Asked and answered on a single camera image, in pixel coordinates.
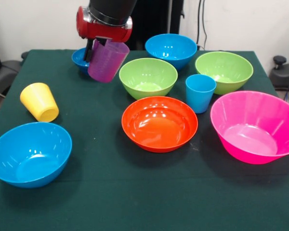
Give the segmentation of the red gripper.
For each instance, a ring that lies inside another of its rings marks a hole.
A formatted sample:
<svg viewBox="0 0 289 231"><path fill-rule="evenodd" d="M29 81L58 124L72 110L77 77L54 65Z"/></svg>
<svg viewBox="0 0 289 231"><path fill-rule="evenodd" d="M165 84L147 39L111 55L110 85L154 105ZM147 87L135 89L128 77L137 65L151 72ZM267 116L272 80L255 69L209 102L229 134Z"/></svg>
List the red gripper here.
<svg viewBox="0 0 289 231"><path fill-rule="evenodd" d="M90 62L94 39L109 39L114 42L126 42L132 32L132 18L122 26L108 25L94 18L88 7L80 6L76 16L76 28L80 37L87 39L83 60Z"/></svg>

